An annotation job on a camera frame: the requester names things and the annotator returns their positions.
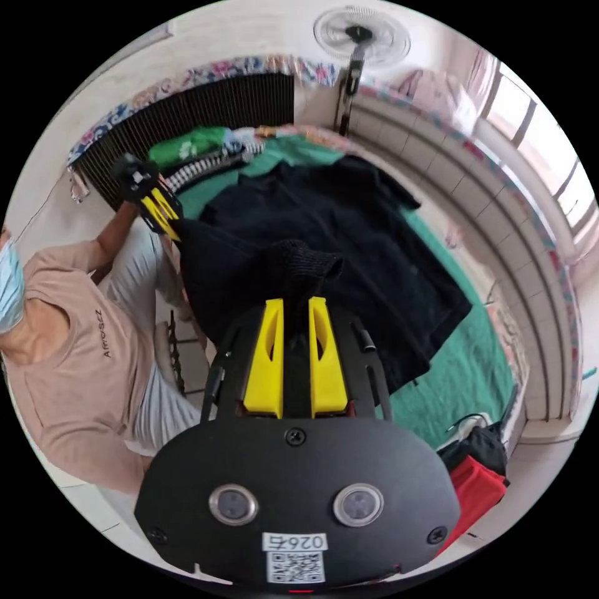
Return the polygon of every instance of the pink t-shirt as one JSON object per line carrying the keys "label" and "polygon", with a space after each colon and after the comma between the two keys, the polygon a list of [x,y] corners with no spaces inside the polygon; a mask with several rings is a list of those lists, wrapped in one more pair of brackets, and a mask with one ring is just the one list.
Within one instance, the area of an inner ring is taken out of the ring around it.
{"label": "pink t-shirt", "polygon": [[48,460],[86,482],[128,494],[144,477],[130,439],[153,360],[142,331],[90,279],[90,243],[49,248],[25,265],[27,298],[62,308],[69,335],[36,364],[6,362],[24,423]]}

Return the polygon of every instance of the face mask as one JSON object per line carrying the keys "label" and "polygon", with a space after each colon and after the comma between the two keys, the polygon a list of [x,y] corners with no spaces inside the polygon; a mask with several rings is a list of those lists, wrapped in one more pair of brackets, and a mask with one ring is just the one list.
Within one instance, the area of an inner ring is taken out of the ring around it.
{"label": "face mask", "polygon": [[21,322],[24,305],[23,269],[9,239],[0,251],[0,334],[8,333]]}

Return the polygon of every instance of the green bed sheet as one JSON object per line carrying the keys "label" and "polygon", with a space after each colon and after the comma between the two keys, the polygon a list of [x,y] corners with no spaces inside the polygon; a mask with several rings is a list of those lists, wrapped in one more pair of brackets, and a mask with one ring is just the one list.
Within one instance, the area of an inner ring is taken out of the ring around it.
{"label": "green bed sheet", "polygon": [[[324,165],[343,154],[307,141],[301,135],[271,139],[263,154],[239,171],[229,171],[196,184],[179,195],[187,218],[198,218],[206,204],[239,174],[257,177],[284,160],[290,165]],[[393,419],[437,448],[455,431],[460,418],[473,412],[500,420],[509,406],[514,378],[485,306],[468,277],[417,212],[404,211],[412,229],[422,238],[472,303],[468,316],[449,336],[431,361],[431,370],[391,396]],[[380,408],[378,416],[382,417]]]}

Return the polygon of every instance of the green cloth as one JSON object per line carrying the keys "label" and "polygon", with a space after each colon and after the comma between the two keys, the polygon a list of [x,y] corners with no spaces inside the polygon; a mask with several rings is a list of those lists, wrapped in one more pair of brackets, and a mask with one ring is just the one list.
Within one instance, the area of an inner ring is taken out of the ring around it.
{"label": "green cloth", "polygon": [[[417,213],[405,211],[404,217],[472,304],[418,385],[410,382],[391,396],[393,421],[436,449],[455,434],[447,429],[468,414],[486,412],[492,422],[503,418],[514,376],[487,309],[462,268]],[[377,414],[382,417],[380,406]]]}
{"label": "green cloth", "polygon": [[[257,177],[282,160],[292,166],[326,165],[342,156],[302,135],[279,137],[268,140],[264,153],[243,169],[216,175],[178,197],[185,216],[198,218],[210,200],[237,184],[239,173]],[[447,429],[468,414],[486,412],[497,422],[509,404],[514,379],[487,310],[468,277],[416,212],[402,212],[472,303],[469,314],[432,358],[429,372],[417,380],[418,385],[410,382],[391,395],[394,422],[436,449],[455,433]],[[380,406],[377,415],[382,417]]]}
{"label": "green cloth", "polygon": [[226,132],[225,127],[199,127],[181,137],[153,145],[148,152],[148,160],[156,162],[158,169],[172,167],[223,145]]}
{"label": "green cloth", "polygon": [[308,167],[333,164],[343,157],[342,152],[309,142],[303,135],[289,135],[269,139],[264,152],[254,156],[243,168],[229,170],[221,175],[209,177],[177,195],[187,218],[196,219],[202,214],[206,204],[223,189],[237,185],[240,174],[259,177],[270,172],[280,162],[288,162],[292,167]]}

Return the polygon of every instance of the black jacket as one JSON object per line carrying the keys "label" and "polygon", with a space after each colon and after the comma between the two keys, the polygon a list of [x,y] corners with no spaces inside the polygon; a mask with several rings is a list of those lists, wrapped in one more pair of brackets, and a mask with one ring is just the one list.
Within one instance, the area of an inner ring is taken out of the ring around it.
{"label": "black jacket", "polygon": [[198,324],[218,346],[235,316],[283,298],[287,337],[307,328],[308,298],[324,296],[361,318],[395,391],[429,369],[471,307],[404,220],[401,208],[418,207],[387,173],[353,156],[241,176],[199,220],[173,224]]}

